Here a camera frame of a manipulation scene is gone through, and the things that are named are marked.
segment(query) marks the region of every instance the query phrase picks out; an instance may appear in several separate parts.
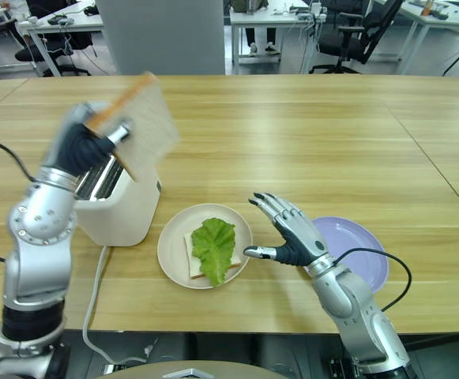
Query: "lettuce leaf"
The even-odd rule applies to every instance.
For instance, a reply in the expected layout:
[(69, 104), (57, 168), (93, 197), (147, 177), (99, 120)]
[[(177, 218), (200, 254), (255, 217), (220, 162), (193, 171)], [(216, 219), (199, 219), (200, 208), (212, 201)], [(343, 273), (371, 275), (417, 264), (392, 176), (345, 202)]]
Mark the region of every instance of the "lettuce leaf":
[(235, 226), (221, 219), (207, 219), (192, 232), (191, 238), (192, 255), (200, 259), (201, 272), (214, 287), (222, 284), (235, 249)]

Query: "shoe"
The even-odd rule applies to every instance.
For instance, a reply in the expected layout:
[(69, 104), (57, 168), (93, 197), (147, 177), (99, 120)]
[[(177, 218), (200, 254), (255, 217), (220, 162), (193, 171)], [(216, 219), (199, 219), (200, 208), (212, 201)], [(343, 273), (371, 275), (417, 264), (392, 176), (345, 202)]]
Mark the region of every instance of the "shoe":
[(268, 42), (268, 44), (266, 45), (265, 52), (267, 55), (278, 55), (280, 53), (273, 44), (273, 42)]
[(258, 54), (258, 47), (257, 47), (257, 45), (255, 44), (255, 42), (253, 42), (253, 43), (250, 44), (250, 53), (249, 53), (249, 56), (250, 56), (250, 57), (255, 57), (257, 54)]

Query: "purple plate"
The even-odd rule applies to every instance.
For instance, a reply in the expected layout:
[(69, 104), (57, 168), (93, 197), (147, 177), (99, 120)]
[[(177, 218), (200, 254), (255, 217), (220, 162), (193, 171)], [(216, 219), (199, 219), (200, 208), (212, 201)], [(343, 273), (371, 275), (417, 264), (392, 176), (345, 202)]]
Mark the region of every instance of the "purple plate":
[[(328, 216), (318, 217), (312, 222), (324, 236), (328, 250), (335, 258), (355, 247), (384, 250), (382, 244), (368, 229), (351, 220)], [(342, 262), (366, 280), (373, 293), (380, 290), (387, 281), (389, 262), (383, 255), (368, 251), (355, 251)]]

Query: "table seam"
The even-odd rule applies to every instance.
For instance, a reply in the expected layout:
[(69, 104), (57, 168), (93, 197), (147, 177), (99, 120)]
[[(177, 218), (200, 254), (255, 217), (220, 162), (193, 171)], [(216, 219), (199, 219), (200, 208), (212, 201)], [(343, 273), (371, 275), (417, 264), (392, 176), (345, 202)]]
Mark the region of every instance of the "table seam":
[(30, 78), (27, 78), (25, 79), (21, 84), (19, 84), (17, 87), (15, 87), (14, 89), (12, 89), (10, 92), (8, 92), (2, 99), (0, 99), (0, 103), (2, 101), (4, 101), (5, 99), (8, 98), (8, 96), (10, 96), (11, 94), (13, 94), (16, 90), (18, 90), (22, 85), (24, 85), (25, 83), (27, 83), (29, 81)]
[(454, 186), (452, 185), (452, 183), (450, 183), (450, 181), (446, 178), (446, 176), (442, 173), (442, 171), (439, 169), (439, 167), (436, 165), (436, 163), (433, 161), (433, 159), (426, 153), (426, 151), (424, 150), (424, 148), (420, 145), (420, 143), (413, 137), (412, 133), (410, 133), (410, 131), (408, 131), (408, 129), (406, 128), (406, 126), (404, 126), (403, 122), (401, 122), (401, 120), (394, 114), (393, 110), (389, 107), (389, 105), (387, 105), (386, 102), (383, 102), (384, 105), (386, 106), (386, 108), (389, 110), (390, 114), (396, 119), (396, 121), (401, 125), (401, 128), (403, 128), (403, 130), (410, 136), (410, 138), (414, 141), (414, 143), (416, 144), (416, 146), (420, 149), (420, 151), (426, 156), (427, 160), (429, 160), (429, 162), (431, 163), (431, 165), (435, 168), (435, 170), (440, 174), (440, 176), (443, 178), (443, 180), (445, 181), (445, 183), (447, 183), (447, 185), (451, 188), (451, 190), (455, 193), (455, 195), (457, 196), (457, 198), (459, 199), (459, 193), (457, 192), (457, 190), (454, 188)]

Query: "person's legs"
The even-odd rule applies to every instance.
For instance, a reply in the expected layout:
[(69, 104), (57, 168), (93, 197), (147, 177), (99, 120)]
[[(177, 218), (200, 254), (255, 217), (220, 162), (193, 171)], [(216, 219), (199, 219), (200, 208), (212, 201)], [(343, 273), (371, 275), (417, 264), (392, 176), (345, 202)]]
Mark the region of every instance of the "person's legs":
[(266, 29), (266, 36), (268, 37), (268, 43), (266, 44), (265, 52), (267, 55), (278, 55), (280, 52), (275, 47), (277, 39), (277, 30), (275, 28)]
[(250, 46), (252, 43), (255, 43), (255, 29), (253, 28), (246, 28), (246, 44)]
[(275, 44), (275, 39), (277, 38), (277, 29), (276, 28), (267, 28), (266, 29), (266, 36), (268, 37), (267, 42), (271, 42), (273, 45)]
[(258, 53), (258, 47), (255, 44), (255, 29), (245, 28), (246, 43), (250, 48), (250, 56), (254, 57)]

